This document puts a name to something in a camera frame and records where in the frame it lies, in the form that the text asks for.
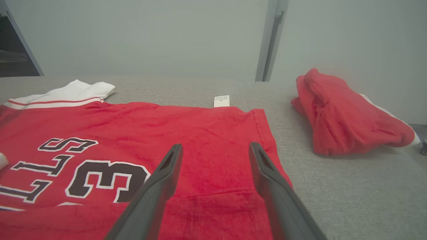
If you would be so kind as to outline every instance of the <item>red clothing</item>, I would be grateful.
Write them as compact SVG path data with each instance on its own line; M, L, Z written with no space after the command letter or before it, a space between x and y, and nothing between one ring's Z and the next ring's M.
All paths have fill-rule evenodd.
M290 180L263 110L70 103L0 106L0 152L10 163L0 171L0 208L14 210L0 211L2 238L102 239L181 143L181 172L159 239L272 239L249 143L259 142Z
M299 97L291 104L310 121L318 154L366 153L383 144L403 147L419 143L410 126L338 77L312 69L299 76L296 84Z

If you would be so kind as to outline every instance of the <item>gray fabric surface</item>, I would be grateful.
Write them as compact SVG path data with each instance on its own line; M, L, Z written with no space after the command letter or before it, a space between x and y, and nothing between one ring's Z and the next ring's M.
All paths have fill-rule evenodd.
M329 239L427 239L427 175L403 151L324 157L313 153L309 123L290 100L295 89L280 83L156 79L142 76L16 77L0 79L0 101L42 94L79 79L116 86L109 103L213 107L230 95L243 111L263 108L284 170Z

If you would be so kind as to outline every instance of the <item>gray wall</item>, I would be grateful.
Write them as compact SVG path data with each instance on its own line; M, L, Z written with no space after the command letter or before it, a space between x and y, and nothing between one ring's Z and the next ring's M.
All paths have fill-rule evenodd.
M267 0L6 0L46 76L255 79Z
M289 0L270 81L311 68L408 123L427 124L427 1Z

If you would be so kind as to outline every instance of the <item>clothing tag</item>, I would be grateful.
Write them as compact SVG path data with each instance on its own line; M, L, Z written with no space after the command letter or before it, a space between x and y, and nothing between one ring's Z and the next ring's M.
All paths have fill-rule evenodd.
M229 107L230 106L230 95L217 96L213 99L213 107Z

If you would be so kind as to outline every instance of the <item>white trim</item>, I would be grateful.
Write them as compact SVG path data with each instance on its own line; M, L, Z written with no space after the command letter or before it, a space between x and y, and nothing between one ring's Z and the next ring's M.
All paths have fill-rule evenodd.
M72 101L63 101L63 102L50 102L50 103L36 103L36 104L27 104L27 105L19 105L11 102L5 102L3 105L6 107L10 107L17 110L23 110L23 109L31 109L31 108L63 108L63 107L76 107L76 106L82 106L91 102L104 102L104 99L100 97L95 97L91 99L87 99L84 101L79 100L78 102L72 102Z
M0 208L1 208L1 209L11 210L11 211L25 211L24 209L11 208L11 207L6 207L6 206L0 206Z
M381 111L383 111L383 112L385 112L385 113L387 113L388 115L390 115L391 117L394 117L395 119L398 119L395 115L393 115L391 112L389 112L389 111L387 111L387 110L385 110L385 109L383 109L382 107L380 107L380 106L378 106L378 105L375 105L366 95L364 95L364 94L360 94L366 101L368 101L370 104L372 104L372 105L374 105L376 108L378 108L378 109L380 109ZM402 121L402 120L400 120L401 122L403 122L404 124L406 124L409 128L411 128L411 130L412 130L412 132L414 132L414 139L412 140L412 142L410 143L410 144L408 144L408 145L406 145L406 146L403 146L403 147L409 147L409 146L415 146L415 145L417 145L417 144L419 144L421 141L420 141L420 138L418 137L418 135L417 135L417 133L414 131L414 129L411 127L411 126L409 126L406 122L404 122L404 121Z
M83 205L83 204L75 203L75 202L63 202L57 206L71 206L71 205Z

